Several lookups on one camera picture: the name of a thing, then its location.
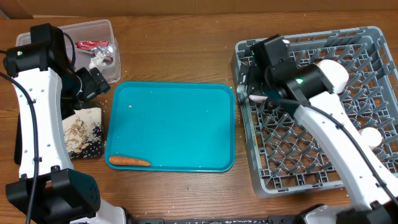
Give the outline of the white plate with food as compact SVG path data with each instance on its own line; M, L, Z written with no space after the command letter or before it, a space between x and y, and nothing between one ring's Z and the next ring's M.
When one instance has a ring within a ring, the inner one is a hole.
M268 99L267 96L262 96L262 95L249 95L248 98L256 103L261 103Z

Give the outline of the white tissue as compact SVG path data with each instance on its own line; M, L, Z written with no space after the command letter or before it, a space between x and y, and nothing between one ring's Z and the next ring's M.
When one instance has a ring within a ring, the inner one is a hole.
M89 68L103 69L106 66L107 56L103 55L101 52L96 53L96 55L90 59Z

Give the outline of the red snack wrapper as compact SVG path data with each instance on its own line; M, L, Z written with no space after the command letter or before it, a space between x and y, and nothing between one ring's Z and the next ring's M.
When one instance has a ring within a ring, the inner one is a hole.
M108 40L86 40L75 42L78 50L96 55L101 53L105 57L113 58L113 45Z

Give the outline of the orange carrot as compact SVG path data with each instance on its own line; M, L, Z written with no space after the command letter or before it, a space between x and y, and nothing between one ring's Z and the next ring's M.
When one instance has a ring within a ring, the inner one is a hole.
M109 162L116 166L151 166L151 163L148 161L123 156L111 156Z

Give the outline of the white bowl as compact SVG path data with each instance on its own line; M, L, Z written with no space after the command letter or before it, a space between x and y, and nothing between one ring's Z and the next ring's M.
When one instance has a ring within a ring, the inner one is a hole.
M341 93L345 89L349 74L344 66L334 60L324 59L317 63L317 67L333 85L335 93Z

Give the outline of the small white cup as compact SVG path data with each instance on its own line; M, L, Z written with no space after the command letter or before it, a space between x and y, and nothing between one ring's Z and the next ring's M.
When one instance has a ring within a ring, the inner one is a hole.
M361 135L363 141L368 145L370 149L378 147L382 142L381 133L372 127L360 129L358 133Z

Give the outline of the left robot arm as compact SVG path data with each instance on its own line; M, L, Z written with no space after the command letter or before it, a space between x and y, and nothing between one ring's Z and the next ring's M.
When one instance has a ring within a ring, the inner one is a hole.
M60 28L41 24L30 28L30 44L4 53L2 77L16 91L21 140L19 180L6 185L6 198L29 223L132 223L68 155L63 119L110 88L98 69L75 70L68 40Z

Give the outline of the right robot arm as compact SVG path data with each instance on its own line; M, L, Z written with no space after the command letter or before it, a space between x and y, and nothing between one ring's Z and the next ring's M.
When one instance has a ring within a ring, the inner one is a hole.
M351 200L349 207L308 208L296 223L397 223L397 177L373 153L380 133L357 130L338 96L349 73L330 59L298 67L288 44L274 35L250 47L258 73L248 79L254 89L248 97L269 100L293 116L320 145Z

